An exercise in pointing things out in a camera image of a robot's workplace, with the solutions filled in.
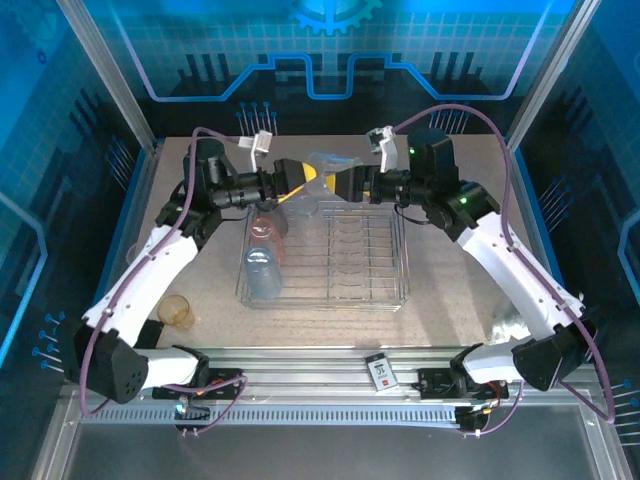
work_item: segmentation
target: blue plastic cup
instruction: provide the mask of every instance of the blue plastic cup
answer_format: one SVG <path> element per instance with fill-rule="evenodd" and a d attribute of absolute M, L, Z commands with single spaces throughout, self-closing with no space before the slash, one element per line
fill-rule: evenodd
<path fill-rule="evenodd" d="M 244 256 L 251 294 L 260 300 L 273 300 L 282 291 L 282 275 L 271 250 L 253 247 Z"/>

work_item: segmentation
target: gear logo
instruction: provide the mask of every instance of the gear logo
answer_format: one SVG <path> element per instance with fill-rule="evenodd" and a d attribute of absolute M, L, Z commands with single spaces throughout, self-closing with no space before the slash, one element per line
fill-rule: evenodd
<path fill-rule="evenodd" d="M 370 20 L 380 0 L 294 0 L 288 2 L 289 18 L 300 27 L 311 27 L 313 33 L 324 30 L 333 35 L 337 30 L 347 33 L 349 27 L 359 28 L 362 20 Z"/>

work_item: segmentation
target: dish rack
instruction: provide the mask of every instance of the dish rack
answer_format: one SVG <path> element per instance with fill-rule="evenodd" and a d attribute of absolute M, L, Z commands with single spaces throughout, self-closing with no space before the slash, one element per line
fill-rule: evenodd
<path fill-rule="evenodd" d="M 299 218 L 285 208 L 289 232 L 280 265 L 283 289 L 273 300 L 251 295 L 244 271 L 250 248 L 247 218 L 236 295 L 253 309 L 397 311 L 409 295 L 404 220 L 384 205 L 319 202 L 324 235 L 305 240 Z"/>

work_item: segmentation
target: table surface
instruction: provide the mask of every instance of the table surface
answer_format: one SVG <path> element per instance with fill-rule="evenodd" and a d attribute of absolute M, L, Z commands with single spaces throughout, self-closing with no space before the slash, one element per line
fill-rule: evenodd
<path fill-rule="evenodd" d="M 502 199 L 504 163 L 491 135 L 452 136 L 460 178 L 482 184 Z M 182 159 L 189 138 L 167 138 L 162 149 L 137 245 L 143 245 L 154 219 L 182 179 Z M 408 167 L 406 137 L 397 139 L 399 168 Z M 226 144 L 229 160 L 249 170 L 248 151 Z M 259 166 L 271 169 L 278 158 L 305 160 L 313 152 L 332 152 L 376 163 L 364 136 L 276 136 Z M 509 220 L 528 245 L 513 191 Z M 418 207 L 408 216 L 423 218 Z M 227 210 L 225 218 L 241 217 Z M 165 295 L 185 296 L 196 323 L 188 331 L 166 327 L 159 346 L 443 346 L 486 341 L 493 312 L 506 301 L 484 269 L 435 227 L 406 223 L 411 292 L 397 312 L 251 310 L 235 295 L 245 222 L 224 223 L 196 259 L 178 275 Z M 154 308 L 151 318 L 157 319 Z"/>

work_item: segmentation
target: metal frame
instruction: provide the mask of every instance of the metal frame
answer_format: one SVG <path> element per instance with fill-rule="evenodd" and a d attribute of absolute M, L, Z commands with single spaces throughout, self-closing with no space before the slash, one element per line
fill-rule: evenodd
<path fill-rule="evenodd" d="M 83 0 L 56 0 L 136 139 L 153 152 L 156 138 Z"/>
<path fill-rule="evenodd" d="M 558 77 L 566 67 L 569 57 L 589 26 L 600 2 L 601 0 L 584 0 L 566 22 L 564 31 L 556 42 L 553 53 L 542 67 L 542 73 L 538 75 L 535 84 L 529 91 L 507 132 L 507 147 L 511 152 L 515 152 L 520 142 L 522 142 L 556 80 L 558 80 Z"/>
<path fill-rule="evenodd" d="M 416 409 L 466 406 L 468 400 L 427 400 L 421 401 L 419 393 L 411 387 L 416 381 L 418 368 L 447 367 L 449 360 L 461 351 L 459 347 L 450 348 L 390 348 L 383 350 L 387 354 L 396 373 L 399 386 L 386 393 L 376 393 L 371 385 L 363 358 L 371 353 L 364 349 L 204 349 L 203 353 L 216 367 L 242 368 L 249 378 L 249 385 L 238 404 L 239 409 L 255 409 L 256 406 L 345 406 L 363 411 Z M 567 381 L 587 398 L 601 399 L 598 378 L 591 366 L 583 366 L 571 374 Z M 58 402 L 53 415 L 45 443 L 34 470 L 34 479 L 63 478 L 65 468 L 72 452 L 73 440 L 81 423 L 92 422 L 83 419 L 78 408 L 77 387 L 63 389 L 62 399 Z M 157 410 L 159 405 L 173 405 L 175 402 L 150 399 L 147 392 L 127 405 L 112 405 L 109 408 L 116 413 L 122 410 Z M 509 401 L 513 402 L 515 392 L 511 391 Z M 101 399 L 91 396 L 89 403 L 96 405 Z M 599 419 L 568 391 L 555 388 L 550 392 L 540 392 L 526 387 L 522 407 L 569 406 L 579 408 L 583 419 L 589 448 L 592 452 L 600 477 L 603 479 L 629 479 L 631 472 L 622 446 L 612 426 Z M 247 415 L 242 417 L 243 424 Z M 113 423 L 123 423 L 120 419 Z"/>
<path fill-rule="evenodd" d="M 74 386 L 62 388 L 31 474 L 32 480 L 58 480 L 64 475 L 80 420 L 78 395 Z"/>

